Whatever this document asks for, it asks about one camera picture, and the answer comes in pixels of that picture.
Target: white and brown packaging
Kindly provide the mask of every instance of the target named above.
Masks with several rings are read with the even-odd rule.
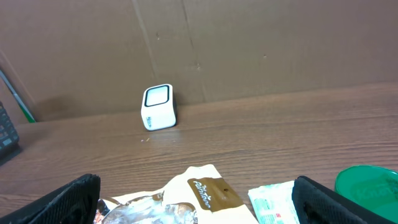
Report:
[[[189,167],[153,192],[100,199],[94,224],[258,223],[213,165]]]

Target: wooden table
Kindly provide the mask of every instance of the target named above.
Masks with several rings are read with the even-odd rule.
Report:
[[[398,84],[183,106],[174,128],[147,132],[139,112],[17,127],[24,152],[0,167],[0,216],[85,173],[101,195],[155,190],[214,164],[247,205],[249,189],[306,175],[333,189],[356,164],[398,170]]]

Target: small white cube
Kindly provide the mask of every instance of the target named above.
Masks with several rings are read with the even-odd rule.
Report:
[[[173,95],[173,86],[163,84],[145,90],[141,116],[145,128],[149,131],[174,126],[177,122],[177,104]]]

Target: tissue packet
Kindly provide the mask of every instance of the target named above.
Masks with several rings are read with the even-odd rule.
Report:
[[[299,224],[292,200],[294,180],[249,190],[260,224]]]
[[[98,201],[94,224],[258,223],[213,165],[189,167],[153,192]]]

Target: black frame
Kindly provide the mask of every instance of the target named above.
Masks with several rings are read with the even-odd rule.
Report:
[[[144,106],[145,106],[145,107],[156,106],[156,105],[150,105],[150,106],[147,105],[148,92],[149,92],[150,90],[157,89],[157,88],[162,88],[162,87],[165,87],[165,86],[167,87],[167,100],[166,100],[165,102],[163,102],[163,103],[158,103],[158,104],[156,104],[156,105],[162,105],[162,104],[164,104],[164,103],[169,102],[169,100],[170,100],[170,87],[169,87],[168,85],[161,85],[161,86],[153,87],[153,88],[150,88],[150,89],[147,90],[147,92],[145,93],[145,103],[144,103]]]

